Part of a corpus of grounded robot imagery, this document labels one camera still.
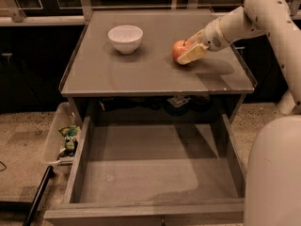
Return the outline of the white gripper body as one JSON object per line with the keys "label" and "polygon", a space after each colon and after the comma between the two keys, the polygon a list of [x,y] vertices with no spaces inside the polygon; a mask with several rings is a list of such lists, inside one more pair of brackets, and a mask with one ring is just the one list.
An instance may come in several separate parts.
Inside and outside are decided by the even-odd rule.
{"label": "white gripper body", "polygon": [[222,33],[221,19],[215,19],[205,26],[201,40],[212,52],[220,51],[230,45]]}

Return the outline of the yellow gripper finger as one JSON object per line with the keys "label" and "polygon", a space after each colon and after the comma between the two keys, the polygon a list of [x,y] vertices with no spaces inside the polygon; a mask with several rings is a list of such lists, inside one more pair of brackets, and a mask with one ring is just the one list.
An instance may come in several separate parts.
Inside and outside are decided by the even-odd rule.
{"label": "yellow gripper finger", "polygon": [[191,42],[191,43],[203,43],[202,33],[203,33],[203,30],[199,30],[196,34],[191,36],[188,39],[188,41]]}
{"label": "yellow gripper finger", "polygon": [[184,48],[180,52],[180,55],[177,57],[176,61],[181,65],[188,64],[204,57],[207,53],[207,50],[208,47],[203,43],[194,43],[187,48]]}

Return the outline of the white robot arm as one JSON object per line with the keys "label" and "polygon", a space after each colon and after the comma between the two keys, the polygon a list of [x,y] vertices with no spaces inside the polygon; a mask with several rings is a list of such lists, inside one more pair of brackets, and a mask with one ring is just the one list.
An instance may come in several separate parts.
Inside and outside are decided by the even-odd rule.
{"label": "white robot arm", "polygon": [[270,43],[272,71],[262,83],[282,116],[260,130],[250,149],[244,226],[301,226],[301,30],[286,0],[244,0],[174,45],[172,57],[184,65],[261,35]]}

